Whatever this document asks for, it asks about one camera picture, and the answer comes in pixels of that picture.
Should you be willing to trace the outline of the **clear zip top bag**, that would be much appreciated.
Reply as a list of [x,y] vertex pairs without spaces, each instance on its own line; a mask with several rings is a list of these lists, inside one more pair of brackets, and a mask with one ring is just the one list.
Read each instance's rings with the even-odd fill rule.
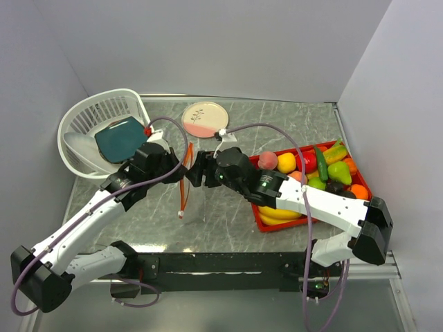
[[[193,142],[188,144],[183,166],[190,169],[197,160],[197,148]],[[206,197],[201,187],[194,187],[185,176],[179,181],[178,218],[184,223],[204,220]]]

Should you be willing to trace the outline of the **pink peach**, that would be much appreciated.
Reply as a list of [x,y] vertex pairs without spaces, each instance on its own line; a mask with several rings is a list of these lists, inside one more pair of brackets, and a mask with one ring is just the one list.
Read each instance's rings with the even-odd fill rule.
[[278,166],[278,157],[272,151],[264,151],[259,155],[257,166],[260,169],[275,169]]

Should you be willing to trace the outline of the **green apple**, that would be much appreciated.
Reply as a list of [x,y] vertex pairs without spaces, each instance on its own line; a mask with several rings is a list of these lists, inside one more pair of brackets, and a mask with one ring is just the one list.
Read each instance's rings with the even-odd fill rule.
[[325,181],[322,181],[319,177],[313,177],[308,180],[307,185],[318,190],[325,191],[327,183]]

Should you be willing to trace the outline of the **dark green chili pepper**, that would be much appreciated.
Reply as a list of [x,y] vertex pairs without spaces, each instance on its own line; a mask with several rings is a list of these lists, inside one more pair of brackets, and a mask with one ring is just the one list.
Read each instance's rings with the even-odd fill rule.
[[317,161],[318,176],[322,180],[322,182],[327,182],[329,179],[329,176],[328,176],[327,163],[326,163],[325,157],[324,157],[322,151],[317,146],[314,147],[314,151],[315,151],[316,161]]

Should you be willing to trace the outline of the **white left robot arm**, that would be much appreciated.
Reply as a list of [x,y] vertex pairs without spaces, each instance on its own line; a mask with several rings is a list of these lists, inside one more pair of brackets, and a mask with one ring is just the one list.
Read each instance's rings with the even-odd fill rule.
[[138,253],[122,241],[89,255],[80,249],[108,223],[146,197],[157,183],[179,182],[186,172],[183,158],[173,148],[146,142],[117,172],[109,175],[91,200],[51,236],[31,249],[19,246],[10,257],[12,291],[10,305],[22,292],[37,310],[51,312],[75,289],[107,275],[128,278],[137,270]]

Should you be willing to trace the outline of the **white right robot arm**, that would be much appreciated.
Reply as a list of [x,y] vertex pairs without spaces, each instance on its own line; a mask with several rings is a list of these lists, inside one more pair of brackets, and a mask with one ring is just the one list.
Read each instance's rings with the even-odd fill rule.
[[256,206],[299,212],[341,229],[311,243],[302,260],[310,275],[353,257],[377,266],[386,262],[393,222],[379,197],[352,199],[302,185],[280,172],[258,169],[237,147],[218,154],[200,151],[186,177],[194,187],[224,185]]

